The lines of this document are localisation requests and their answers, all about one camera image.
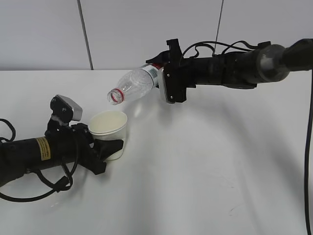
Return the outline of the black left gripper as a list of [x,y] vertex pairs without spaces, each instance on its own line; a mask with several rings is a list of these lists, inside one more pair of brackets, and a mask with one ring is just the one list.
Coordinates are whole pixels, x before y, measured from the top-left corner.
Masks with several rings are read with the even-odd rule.
[[93,140],[87,125],[60,126],[49,123],[45,132],[51,151],[50,161],[54,165],[77,162],[99,175],[106,171],[103,161],[119,159],[124,152],[123,140]]

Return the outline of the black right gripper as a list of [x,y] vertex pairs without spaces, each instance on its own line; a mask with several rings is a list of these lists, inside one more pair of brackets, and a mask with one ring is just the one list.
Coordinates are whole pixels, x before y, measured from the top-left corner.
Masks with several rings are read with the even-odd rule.
[[166,44],[169,49],[146,60],[146,64],[163,65],[167,94],[174,97],[175,103],[183,103],[187,99],[187,89],[195,88],[196,84],[187,67],[180,65],[182,52],[178,39],[168,40]]

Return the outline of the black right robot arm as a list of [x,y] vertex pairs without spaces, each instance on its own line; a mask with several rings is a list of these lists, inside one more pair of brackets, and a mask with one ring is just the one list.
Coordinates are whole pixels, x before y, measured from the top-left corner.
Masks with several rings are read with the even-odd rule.
[[169,104],[185,102],[186,90],[197,85],[254,89],[258,84],[282,81],[290,72],[313,68],[312,39],[301,39],[288,48],[269,41],[257,46],[241,43],[246,48],[231,44],[226,48],[233,48],[233,52],[185,58],[178,39],[171,39],[167,41],[168,50],[146,63],[160,66],[158,88]]

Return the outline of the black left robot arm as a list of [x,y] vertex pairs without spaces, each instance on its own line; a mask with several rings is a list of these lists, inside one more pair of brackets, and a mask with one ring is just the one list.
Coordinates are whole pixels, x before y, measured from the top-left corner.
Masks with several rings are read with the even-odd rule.
[[2,143],[0,184],[4,186],[33,170],[75,161],[95,175],[102,174],[106,170],[106,159],[123,146],[121,139],[95,140],[82,123],[47,131],[44,137]]

